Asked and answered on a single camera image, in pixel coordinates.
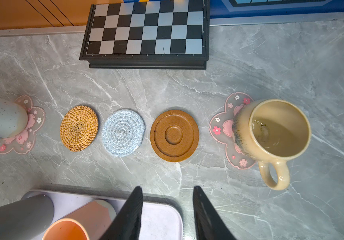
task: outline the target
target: wooden coaster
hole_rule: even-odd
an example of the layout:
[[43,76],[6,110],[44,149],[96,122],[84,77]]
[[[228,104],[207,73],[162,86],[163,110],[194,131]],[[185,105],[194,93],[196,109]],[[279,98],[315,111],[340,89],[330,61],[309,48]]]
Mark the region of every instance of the wooden coaster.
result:
[[98,133],[96,113],[87,106],[69,110],[60,125],[60,139],[69,150],[78,152],[88,147]]
[[196,150],[198,140],[197,123],[188,113],[180,110],[160,114],[150,130],[153,150],[168,162],[189,158]]

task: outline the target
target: brown round coaster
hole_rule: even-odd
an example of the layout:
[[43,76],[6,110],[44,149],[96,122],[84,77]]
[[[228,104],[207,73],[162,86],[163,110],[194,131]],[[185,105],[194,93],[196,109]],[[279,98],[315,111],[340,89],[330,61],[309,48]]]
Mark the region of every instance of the brown round coaster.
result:
[[150,129],[153,150],[168,162],[189,158],[196,150],[198,140],[197,123],[188,113],[180,110],[160,114]]

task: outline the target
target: chessboard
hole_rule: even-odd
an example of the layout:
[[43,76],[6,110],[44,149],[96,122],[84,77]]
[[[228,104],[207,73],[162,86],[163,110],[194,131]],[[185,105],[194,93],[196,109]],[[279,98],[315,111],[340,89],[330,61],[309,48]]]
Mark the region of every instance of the chessboard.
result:
[[205,69],[209,0],[92,5],[80,60],[90,68]]

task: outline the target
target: mug handle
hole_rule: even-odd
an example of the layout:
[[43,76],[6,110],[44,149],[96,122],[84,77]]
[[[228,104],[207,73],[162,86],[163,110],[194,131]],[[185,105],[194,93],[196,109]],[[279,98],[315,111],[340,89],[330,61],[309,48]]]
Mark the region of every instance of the mug handle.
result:
[[259,169],[261,177],[265,184],[273,190],[284,190],[290,185],[290,170],[288,169],[287,162],[272,163],[277,173],[277,183],[273,180],[269,171],[269,162],[259,161]]

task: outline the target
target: blue cotton rope coaster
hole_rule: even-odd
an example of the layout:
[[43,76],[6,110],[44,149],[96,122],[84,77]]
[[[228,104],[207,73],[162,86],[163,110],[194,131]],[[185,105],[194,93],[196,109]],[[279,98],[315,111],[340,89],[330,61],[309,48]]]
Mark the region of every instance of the blue cotton rope coaster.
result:
[[144,121],[138,113],[121,109],[112,113],[105,122],[102,142],[109,154],[128,156],[140,146],[144,131]]

